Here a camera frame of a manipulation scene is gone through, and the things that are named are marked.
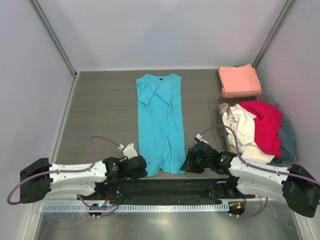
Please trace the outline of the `turquoise t shirt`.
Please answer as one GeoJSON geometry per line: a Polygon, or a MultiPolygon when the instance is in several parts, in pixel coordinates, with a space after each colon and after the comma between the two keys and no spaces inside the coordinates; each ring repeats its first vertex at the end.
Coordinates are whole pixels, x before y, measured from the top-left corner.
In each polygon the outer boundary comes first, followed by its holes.
{"type": "Polygon", "coordinates": [[[182,77],[147,73],[136,80],[139,153],[149,177],[159,171],[182,174],[186,160],[182,77]]]}

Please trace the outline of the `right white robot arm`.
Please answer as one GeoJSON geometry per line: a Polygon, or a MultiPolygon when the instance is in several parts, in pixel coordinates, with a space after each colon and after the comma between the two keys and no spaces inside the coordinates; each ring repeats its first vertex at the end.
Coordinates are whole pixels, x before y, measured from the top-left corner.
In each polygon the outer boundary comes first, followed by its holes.
{"type": "Polygon", "coordinates": [[[313,218],[320,201],[320,183],[301,165],[272,166],[242,160],[228,151],[218,152],[199,141],[187,153],[181,170],[201,174],[211,169],[233,181],[225,185],[231,198],[255,195],[286,204],[292,211],[313,218]]]}

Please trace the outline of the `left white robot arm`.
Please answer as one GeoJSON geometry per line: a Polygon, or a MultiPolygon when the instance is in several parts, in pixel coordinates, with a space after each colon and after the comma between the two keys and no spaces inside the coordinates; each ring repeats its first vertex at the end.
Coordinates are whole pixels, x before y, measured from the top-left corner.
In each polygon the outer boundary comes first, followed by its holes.
{"type": "Polygon", "coordinates": [[[138,180],[147,175],[147,162],[141,156],[108,157],[89,164],[63,165],[40,158],[20,171],[19,202],[30,204],[46,197],[91,196],[101,200],[109,183],[138,180]]]}

